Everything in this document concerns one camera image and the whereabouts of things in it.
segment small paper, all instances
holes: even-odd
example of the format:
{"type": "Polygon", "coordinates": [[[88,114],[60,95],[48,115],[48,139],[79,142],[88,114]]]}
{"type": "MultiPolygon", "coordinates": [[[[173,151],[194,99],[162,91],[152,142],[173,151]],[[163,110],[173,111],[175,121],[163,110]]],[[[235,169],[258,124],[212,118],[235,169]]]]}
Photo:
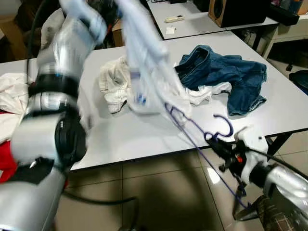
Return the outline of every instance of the small paper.
{"type": "Polygon", "coordinates": [[[166,35],[173,35],[175,30],[176,30],[176,28],[174,26],[168,26],[166,28],[166,35]]]}

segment blue jeans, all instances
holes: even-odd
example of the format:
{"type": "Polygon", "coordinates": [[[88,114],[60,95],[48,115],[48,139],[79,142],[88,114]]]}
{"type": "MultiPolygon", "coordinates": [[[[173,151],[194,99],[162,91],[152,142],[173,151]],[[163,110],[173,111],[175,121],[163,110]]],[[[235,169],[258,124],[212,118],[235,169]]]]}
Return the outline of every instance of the blue jeans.
{"type": "Polygon", "coordinates": [[[266,101],[259,95],[266,81],[266,65],[242,60],[239,55],[222,56],[209,46],[198,45],[189,55],[183,55],[175,69],[181,83],[191,90],[230,82],[227,108],[231,116],[245,115],[266,101]]]}

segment white remote control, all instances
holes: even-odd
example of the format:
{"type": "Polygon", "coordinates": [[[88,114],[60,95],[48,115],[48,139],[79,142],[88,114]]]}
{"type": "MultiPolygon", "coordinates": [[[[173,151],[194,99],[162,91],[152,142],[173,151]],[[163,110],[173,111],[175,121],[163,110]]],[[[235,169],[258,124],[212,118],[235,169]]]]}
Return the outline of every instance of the white remote control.
{"type": "Polygon", "coordinates": [[[184,16],[183,15],[178,15],[178,16],[173,16],[173,17],[168,17],[165,19],[165,23],[173,23],[173,22],[177,22],[177,21],[181,21],[184,20],[184,16]]]}

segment hook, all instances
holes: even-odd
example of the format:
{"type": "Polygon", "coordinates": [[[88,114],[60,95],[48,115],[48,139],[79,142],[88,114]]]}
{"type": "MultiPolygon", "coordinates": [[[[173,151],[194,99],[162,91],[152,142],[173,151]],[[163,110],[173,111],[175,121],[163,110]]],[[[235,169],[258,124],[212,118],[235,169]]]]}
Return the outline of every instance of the hook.
{"type": "Polygon", "coordinates": [[[221,134],[220,132],[216,132],[214,135],[212,133],[210,133],[210,132],[205,132],[204,133],[204,139],[205,140],[207,140],[206,139],[206,135],[208,135],[208,134],[211,135],[212,138],[214,138],[215,140],[217,140],[217,136],[218,135],[220,135],[222,137],[230,137],[230,136],[233,135],[233,126],[232,126],[232,124],[230,123],[230,121],[226,117],[224,117],[222,115],[221,116],[220,115],[214,115],[214,118],[222,118],[224,121],[226,121],[228,123],[228,125],[229,125],[230,131],[229,131],[229,133],[227,135],[221,134]]]}

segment wooden speaker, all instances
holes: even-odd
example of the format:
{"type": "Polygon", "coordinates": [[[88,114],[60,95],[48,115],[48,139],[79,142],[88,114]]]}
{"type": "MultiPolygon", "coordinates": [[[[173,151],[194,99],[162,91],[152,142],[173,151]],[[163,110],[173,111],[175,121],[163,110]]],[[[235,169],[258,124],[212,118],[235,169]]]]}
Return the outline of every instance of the wooden speaker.
{"type": "Polygon", "coordinates": [[[208,16],[219,26],[263,23],[270,0],[210,0],[208,16]]]}

